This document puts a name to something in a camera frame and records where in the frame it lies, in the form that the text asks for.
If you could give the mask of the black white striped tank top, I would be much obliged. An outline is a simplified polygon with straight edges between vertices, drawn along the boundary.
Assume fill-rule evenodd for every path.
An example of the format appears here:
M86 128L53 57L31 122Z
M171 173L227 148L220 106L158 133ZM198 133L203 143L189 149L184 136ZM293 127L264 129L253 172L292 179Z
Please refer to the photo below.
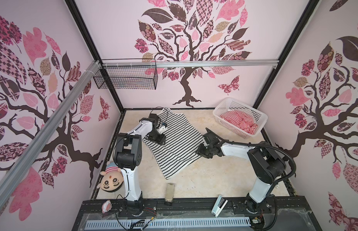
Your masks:
M163 133L166 136L166 143L160 145L146 137L143 142L155 157L164 178L169 180L200 158L196 151L205 141L183 113L174 113L165 108L158 116L167 123Z

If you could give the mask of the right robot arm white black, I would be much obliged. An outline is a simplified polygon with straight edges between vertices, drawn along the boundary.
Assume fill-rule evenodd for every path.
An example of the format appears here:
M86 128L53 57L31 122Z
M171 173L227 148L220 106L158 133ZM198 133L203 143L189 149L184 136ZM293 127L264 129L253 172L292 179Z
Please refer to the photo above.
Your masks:
M242 143L226 140L210 129L203 135L205 143L198 146L196 154L206 159L218 157L239 157L250 161L257 176L251 191L247 194L245 207L251 214L261 211L279 182L292 177L297 170L296 163L285 151L268 142Z

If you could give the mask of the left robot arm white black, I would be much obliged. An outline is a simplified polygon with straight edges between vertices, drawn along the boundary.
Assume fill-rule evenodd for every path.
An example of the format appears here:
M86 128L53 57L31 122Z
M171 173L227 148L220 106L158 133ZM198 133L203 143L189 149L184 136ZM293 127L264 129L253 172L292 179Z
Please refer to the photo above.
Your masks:
M139 184L138 166L142 160L142 139L165 145L166 136L159 131L160 117L151 113L127 133L119 133L114 148L113 161L122 170L125 184L124 206L136 216L143 213L143 195Z

